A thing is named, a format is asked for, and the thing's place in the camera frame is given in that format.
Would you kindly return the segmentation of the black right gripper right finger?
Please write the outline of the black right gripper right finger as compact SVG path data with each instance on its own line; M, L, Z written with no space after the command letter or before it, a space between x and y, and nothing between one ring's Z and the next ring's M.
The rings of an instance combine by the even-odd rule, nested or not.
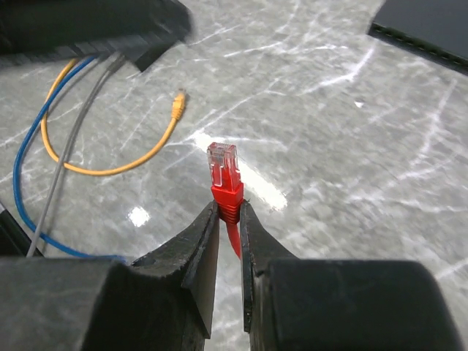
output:
M439 285L411 260L301 259L240 210L253 350L462 350Z

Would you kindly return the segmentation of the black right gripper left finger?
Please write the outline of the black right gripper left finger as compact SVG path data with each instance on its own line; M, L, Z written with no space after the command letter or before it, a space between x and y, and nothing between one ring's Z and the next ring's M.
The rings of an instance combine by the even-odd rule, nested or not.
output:
M202 350L211 336L219 215L209 203L130 264L24 257L1 217L3 350Z

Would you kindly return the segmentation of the black TP-Link network switch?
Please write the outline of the black TP-Link network switch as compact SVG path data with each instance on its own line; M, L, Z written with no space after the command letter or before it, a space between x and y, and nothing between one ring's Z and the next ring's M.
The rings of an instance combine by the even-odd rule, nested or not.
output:
M1 67L120 53L143 72L192 29L179 1L2 1Z

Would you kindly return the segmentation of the black Mercury network switch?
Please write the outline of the black Mercury network switch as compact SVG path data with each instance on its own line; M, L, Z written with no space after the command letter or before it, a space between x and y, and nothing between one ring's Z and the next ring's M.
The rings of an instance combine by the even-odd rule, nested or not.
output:
M466 1L387 0L368 35L467 74Z

